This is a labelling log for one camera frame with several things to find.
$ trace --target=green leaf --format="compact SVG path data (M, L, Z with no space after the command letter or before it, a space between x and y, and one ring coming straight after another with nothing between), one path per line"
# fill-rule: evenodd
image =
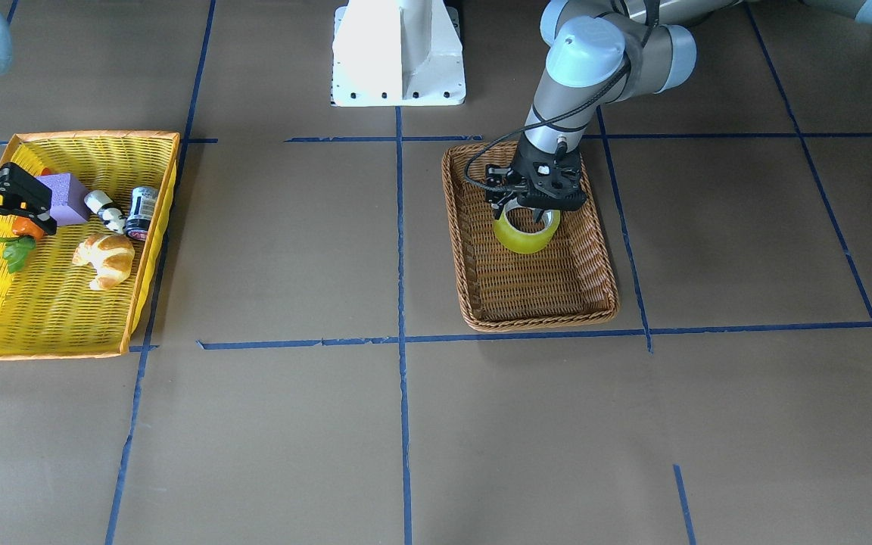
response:
M36 249L36 240L30 235L22 235L15 241L15 246L17 248L24 248L27 251L34 251Z

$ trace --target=yellow wicker basket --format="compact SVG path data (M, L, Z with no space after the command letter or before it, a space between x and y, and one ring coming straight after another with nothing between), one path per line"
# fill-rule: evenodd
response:
M180 135L153 131L87 131L14 135L0 166L28 172L73 173L128 206L136 186L160 197L146 242L135 241L131 276L106 292L88 287L92 266L72 266L84 238L108 232L96 216L59 228L39 242L25 269L10 275L0 244L0 360L108 357L125 353L148 297L173 203ZM0 237L11 237L14 216L0 216Z

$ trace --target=brown wicker basket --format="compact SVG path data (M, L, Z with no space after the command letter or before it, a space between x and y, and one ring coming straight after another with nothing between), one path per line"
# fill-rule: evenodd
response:
M581 186L587 203L563 213L560 227L542 251L515 254L494 235L494 215L484 190L463 177L466 162L484 146L457 145L443 155L456 290L463 319L477 331L506 332L598 324L619 308L615 275L601 232L587 173ZM470 176L487 163L507 165L516 142L502 142L474 162Z

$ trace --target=wicker tray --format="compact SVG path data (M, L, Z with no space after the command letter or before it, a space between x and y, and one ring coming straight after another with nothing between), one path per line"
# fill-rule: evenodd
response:
M132 187L157 187L160 197L146 242L135 241L130 277L110 291L88 288L92 266L72 266L76 246L108 232L96 216L44 238L25 269L9 275L0 244L0 360L106 357L125 353L148 296L167 228L176 181L177 133L89 131L14 135L0 166L31 173L71 172L89 189L129 206ZM0 216L0 237L11 237L14 216Z
M484 146L458 145L443 155L456 290L463 319L477 331L505 332L597 324L619 308L601 222L584 172L587 204L562 214L560 227L542 251L515 254L498 242L484 190L463 177L466 162ZM516 142L502 142L474 162L509 164Z

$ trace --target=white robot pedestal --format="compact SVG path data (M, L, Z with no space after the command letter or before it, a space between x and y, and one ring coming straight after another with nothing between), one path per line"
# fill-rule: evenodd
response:
M335 106L454 106L466 98L456 10L441 0L350 0L335 12Z

